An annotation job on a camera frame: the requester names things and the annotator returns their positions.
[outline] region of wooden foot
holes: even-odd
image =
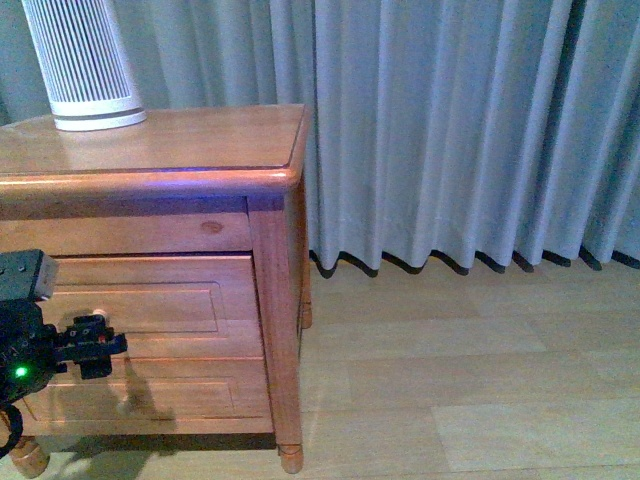
[[[313,317],[311,316],[311,302],[302,304],[302,328],[310,328],[313,325]]]
[[[302,445],[278,445],[278,455],[285,472],[293,474],[302,470],[304,463]]]
[[[44,453],[34,437],[22,437],[9,456],[16,470],[25,478],[36,478],[49,465],[49,455]]]

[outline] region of wooden nightstand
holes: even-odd
[[[274,432],[283,468],[300,470],[308,124],[289,105],[150,111],[98,132],[58,131],[51,117],[0,129],[0,252],[59,261],[45,323],[99,310],[129,341],[110,377],[72,367],[19,402],[31,437],[18,468],[46,466],[29,454],[40,434]]]

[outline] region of white air purifier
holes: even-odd
[[[146,114],[111,0],[22,0],[60,130],[124,127]]]

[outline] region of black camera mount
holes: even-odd
[[[102,315],[73,319],[58,333],[45,325],[36,302],[53,294],[56,262],[41,250],[0,254],[0,411],[11,435],[0,458],[18,443],[22,417],[13,403],[45,388],[64,362],[80,366],[83,380],[111,374],[111,355],[127,350],[124,334],[116,335]]]

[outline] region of drawer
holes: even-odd
[[[250,251],[243,197],[0,203],[0,251],[47,255]]]
[[[36,422],[156,421],[269,417],[262,360],[122,360],[102,379],[79,368],[25,397]]]
[[[249,255],[59,260],[45,323],[107,314],[132,358],[262,357]]]

